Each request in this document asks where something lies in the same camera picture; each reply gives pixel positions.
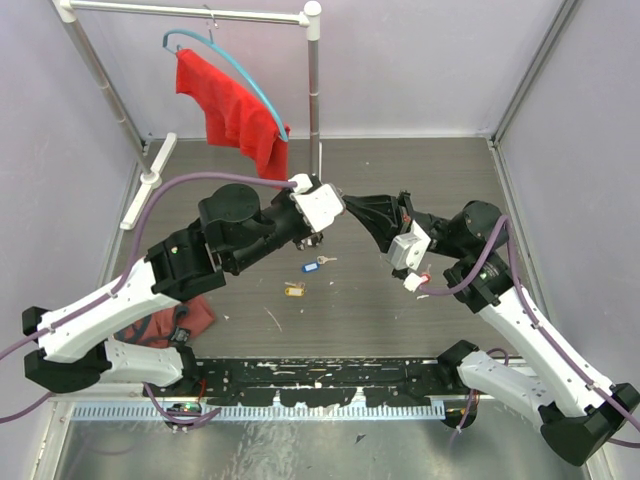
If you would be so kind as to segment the wire keyring with keys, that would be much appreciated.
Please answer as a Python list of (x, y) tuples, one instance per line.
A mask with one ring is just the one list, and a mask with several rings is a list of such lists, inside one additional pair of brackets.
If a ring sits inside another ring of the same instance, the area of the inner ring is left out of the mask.
[(324, 235), (322, 232), (314, 233), (311, 236), (304, 238), (295, 243), (295, 246), (298, 250), (303, 251), (308, 248), (317, 248), (319, 247), (324, 239)]

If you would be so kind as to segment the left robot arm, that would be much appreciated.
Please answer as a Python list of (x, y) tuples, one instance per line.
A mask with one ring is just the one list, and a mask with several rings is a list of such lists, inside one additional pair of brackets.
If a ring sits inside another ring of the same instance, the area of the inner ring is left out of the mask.
[(36, 350), (24, 358), (24, 375), (55, 394), (98, 383), (148, 383), (178, 396), (194, 393), (201, 374), (193, 351), (130, 344), (117, 332), (163, 310), (187, 305), (222, 288), (285, 244), (322, 232), (343, 213), (331, 184), (298, 175), (276, 183), (267, 207), (254, 179), (228, 182), (198, 204), (198, 216), (147, 250), (131, 256), (122, 274), (57, 310), (30, 307), (22, 314), (25, 336)]

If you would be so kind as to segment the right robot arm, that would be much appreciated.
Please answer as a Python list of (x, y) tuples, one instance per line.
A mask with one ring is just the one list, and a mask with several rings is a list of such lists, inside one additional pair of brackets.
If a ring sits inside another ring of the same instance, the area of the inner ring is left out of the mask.
[(582, 466), (625, 423), (639, 393), (591, 366), (534, 304), (517, 273), (509, 218), (471, 201), (453, 218), (420, 213), (409, 193), (348, 196), (347, 210), (372, 235), (406, 290), (453, 296), (498, 331), (533, 369), (528, 377), (460, 341), (438, 356), (444, 390), (491, 395), (526, 417), (556, 455)]

